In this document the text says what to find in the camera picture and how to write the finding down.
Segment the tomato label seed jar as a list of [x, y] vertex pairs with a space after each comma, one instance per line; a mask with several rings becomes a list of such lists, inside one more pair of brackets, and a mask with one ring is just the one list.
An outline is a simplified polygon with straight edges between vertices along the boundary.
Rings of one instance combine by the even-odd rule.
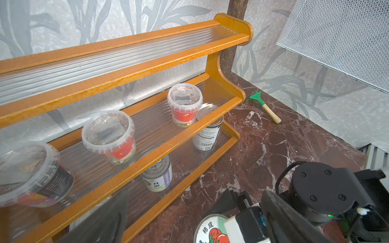
[[198, 225], [194, 243], [230, 243], [224, 223], [228, 218], [221, 214], [206, 216]]

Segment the clear jar red label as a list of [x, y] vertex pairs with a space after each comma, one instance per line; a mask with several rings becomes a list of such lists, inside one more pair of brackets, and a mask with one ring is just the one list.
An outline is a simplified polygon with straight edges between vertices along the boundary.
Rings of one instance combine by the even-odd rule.
[[181, 128], [187, 128], [196, 120], [197, 111], [203, 104], [203, 95], [197, 86], [181, 83], [170, 88], [167, 101], [174, 123]]
[[135, 125], [120, 110], [108, 110], [92, 116], [82, 128], [84, 146], [105, 156], [113, 165], [128, 162], [136, 153]]

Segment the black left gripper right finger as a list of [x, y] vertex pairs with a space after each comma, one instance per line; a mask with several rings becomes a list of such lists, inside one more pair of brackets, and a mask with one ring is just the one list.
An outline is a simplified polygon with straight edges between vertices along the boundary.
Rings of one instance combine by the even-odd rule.
[[271, 190], [262, 193], [261, 207], [272, 243], [330, 243], [331, 240]]

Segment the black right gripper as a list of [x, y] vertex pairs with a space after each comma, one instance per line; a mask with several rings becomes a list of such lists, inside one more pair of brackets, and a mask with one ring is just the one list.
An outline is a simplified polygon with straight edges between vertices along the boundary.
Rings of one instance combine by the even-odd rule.
[[[289, 189], [273, 191], [317, 229], [337, 221], [349, 243], [386, 243], [389, 240], [389, 169], [352, 172], [323, 163], [294, 162]], [[252, 202], [247, 192], [226, 190], [212, 209], [221, 214]]]

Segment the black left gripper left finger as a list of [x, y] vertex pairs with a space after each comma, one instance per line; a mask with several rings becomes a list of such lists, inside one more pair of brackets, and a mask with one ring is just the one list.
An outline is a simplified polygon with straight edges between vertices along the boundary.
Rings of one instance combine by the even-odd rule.
[[129, 194], [121, 192], [103, 204], [60, 243], [120, 243], [128, 218]]

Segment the clear jar black label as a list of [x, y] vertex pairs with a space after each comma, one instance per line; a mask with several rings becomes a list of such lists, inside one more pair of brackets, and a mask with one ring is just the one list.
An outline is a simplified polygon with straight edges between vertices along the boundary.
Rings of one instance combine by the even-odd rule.
[[43, 142], [1, 149], [1, 207], [50, 207], [64, 199], [75, 182], [59, 151]]

